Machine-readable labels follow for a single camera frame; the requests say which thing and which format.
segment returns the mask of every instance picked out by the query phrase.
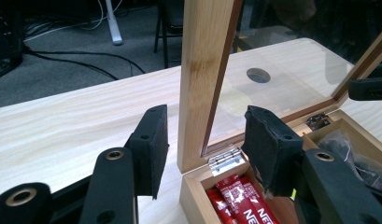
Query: chair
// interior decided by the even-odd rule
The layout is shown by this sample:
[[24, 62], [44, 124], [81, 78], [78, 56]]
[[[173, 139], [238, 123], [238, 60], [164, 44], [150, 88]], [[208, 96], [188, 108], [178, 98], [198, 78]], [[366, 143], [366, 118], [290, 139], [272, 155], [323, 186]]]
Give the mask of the chair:
[[178, 60], [168, 60], [167, 37], [182, 36], [184, 22], [184, 0], [158, 0], [158, 22], [156, 25], [155, 46], [153, 52], [158, 51], [159, 38], [163, 40], [164, 68], [168, 63]]

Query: metal hinge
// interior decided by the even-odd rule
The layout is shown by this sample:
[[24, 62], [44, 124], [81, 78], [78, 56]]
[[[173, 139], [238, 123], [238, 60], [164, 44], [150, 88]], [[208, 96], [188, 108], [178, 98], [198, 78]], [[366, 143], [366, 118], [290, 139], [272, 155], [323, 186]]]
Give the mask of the metal hinge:
[[327, 125], [331, 124], [329, 121], [328, 121], [328, 116], [325, 114], [325, 113], [321, 113], [321, 114], [317, 114], [313, 117], [310, 117], [307, 121], [306, 121], [306, 125], [312, 130], [312, 131], [315, 131], [315, 130], [318, 130], [320, 128], [323, 128]]
[[208, 159], [208, 165], [211, 168], [213, 176], [222, 174], [245, 162], [241, 150], [238, 147]]

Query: light wood tabletop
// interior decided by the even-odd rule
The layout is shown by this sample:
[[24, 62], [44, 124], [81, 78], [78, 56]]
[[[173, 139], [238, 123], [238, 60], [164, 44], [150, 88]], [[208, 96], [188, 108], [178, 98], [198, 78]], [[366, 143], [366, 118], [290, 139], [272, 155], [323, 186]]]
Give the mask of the light wood tabletop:
[[[253, 67], [266, 70], [272, 81], [250, 82], [247, 70]], [[351, 67], [309, 39], [232, 54], [211, 139], [241, 132], [249, 104], [280, 115], [329, 97]], [[0, 194], [31, 182], [55, 192], [90, 175], [98, 154], [122, 147], [147, 109], [168, 105], [170, 148], [158, 200], [138, 197], [139, 217], [140, 223], [187, 223], [178, 201], [180, 71], [169, 68], [0, 108]], [[290, 97], [278, 104], [283, 96]], [[382, 142], [382, 102], [347, 100], [343, 110]]]

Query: round hole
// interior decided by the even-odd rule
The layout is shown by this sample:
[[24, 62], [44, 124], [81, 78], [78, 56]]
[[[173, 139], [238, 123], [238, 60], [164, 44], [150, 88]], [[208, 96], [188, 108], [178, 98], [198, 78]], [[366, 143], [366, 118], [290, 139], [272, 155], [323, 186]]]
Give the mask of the round hole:
[[334, 158], [328, 153], [325, 152], [316, 152], [315, 157], [321, 161], [333, 161]]
[[97, 217], [97, 223], [99, 224], [107, 224], [111, 223], [115, 219], [115, 212], [112, 210], [108, 210], [100, 213]]
[[110, 151], [106, 154], [106, 159], [110, 161], [115, 161], [124, 156], [124, 153], [122, 151]]
[[7, 198], [7, 206], [14, 207], [30, 202], [36, 196], [36, 189], [27, 188], [14, 192]]
[[247, 70], [247, 76], [254, 82], [267, 83], [270, 81], [270, 75], [261, 68], [250, 68]]
[[28, 191], [27, 191], [27, 192], [22, 192], [22, 193], [16, 195], [16, 196], [13, 198], [13, 201], [15, 201], [15, 202], [22, 201], [22, 200], [24, 200], [24, 199], [30, 197], [30, 195], [31, 195], [31, 193], [28, 192]]
[[376, 218], [372, 217], [369, 214], [360, 214], [360, 220], [362, 223], [368, 223], [368, 224], [378, 224], [379, 221], [376, 220]]

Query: red package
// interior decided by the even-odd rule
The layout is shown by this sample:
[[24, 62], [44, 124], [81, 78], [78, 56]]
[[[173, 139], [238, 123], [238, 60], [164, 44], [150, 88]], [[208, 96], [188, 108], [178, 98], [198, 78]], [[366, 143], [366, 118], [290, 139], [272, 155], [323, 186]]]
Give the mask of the red package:
[[260, 223], [278, 224], [277, 219], [263, 200], [263, 197], [261, 197], [257, 190], [255, 190], [249, 177], [241, 177], [240, 181], [243, 184], [243, 187], [246, 190], [249, 199], [251, 200], [252, 204], [258, 212], [258, 220], [260, 221]]
[[231, 175], [216, 184], [226, 203], [231, 206], [231, 211], [240, 224], [258, 222], [258, 212], [246, 194], [238, 175]]
[[236, 224], [237, 222], [232, 216], [228, 204], [225, 202], [225, 199], [223, 199], [218, 190], [208, 189], [206, 192], [219, 216], [220, 222], [223, 224]]

